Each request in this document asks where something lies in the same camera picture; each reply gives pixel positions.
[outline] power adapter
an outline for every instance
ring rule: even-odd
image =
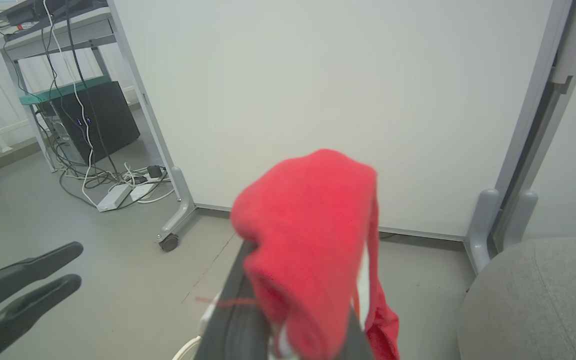
[[[105,198],[96,205],[96,209],[99,210],[100,213],[117,209],[130,193],[130,189],[131,187],[128,184],[119,184],[113,187],[112,190],[106,194]]]
[[[147,170],[148,170],[148,175],[150,175],[151,178],[161,178],[163,175],[162,174],[162,167],[160,167],[158,165],[148,166]]]
[[[132,201],[148,199],[153,195],[151,191],[153,190],[153,187],[155,187],[156,185],[157,183],[152,182],[137,185],[130,192],[130,198],[132,199]]]

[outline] black computer case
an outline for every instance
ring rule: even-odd
[[[54,134],[55,144],[60,146],[68,160],[89,165],[87,131],[94,149],[93,164],[139,138],[139,129],[119,82],[90,86],[77,91],[77,95],[84,106],[85,118],[82,118],[82,107],[74,93],[39,105],[46,124]]]

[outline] gray floor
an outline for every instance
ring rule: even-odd
[[[140,158],[135,151],[117,156],[116,163],[153,161]],[[162,253],[153,239],[178,207],[174,196],[100,213],[65,194],[58,176],[47,171],[39,153],[0,169],[0,268],[68,242],[84,244],[79,258],[48,278],[78,274],[80,290],[0,359],[171,359],[197,335],[206,305],[195,297],[219,291],[242,240],[228,219],[198,215],[181,234],[179,248]],[[69,179],[69,189],[78,184]],[[388,240],[381,243],[379,273],[400,316],[402,358],[459,359],[455,319],[474,279],[461,244]]]

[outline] red towel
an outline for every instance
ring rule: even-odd
[[[346,339],[367,242],[365,329],[377,360],[398,360],[399,318],[378,278],[377,173],[332,150],[288,159],[237,198],[231,221],[258,248],[244,261],[258,304],[290,347],[332,359]]]

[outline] caster wheel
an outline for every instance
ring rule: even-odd
[[[175,250],[175,248],[179,245],[179,237],[175,234],[170,234],[166,236],[162,242],[159,243],[159,247],[161,250],[169,253],[170,251]]]

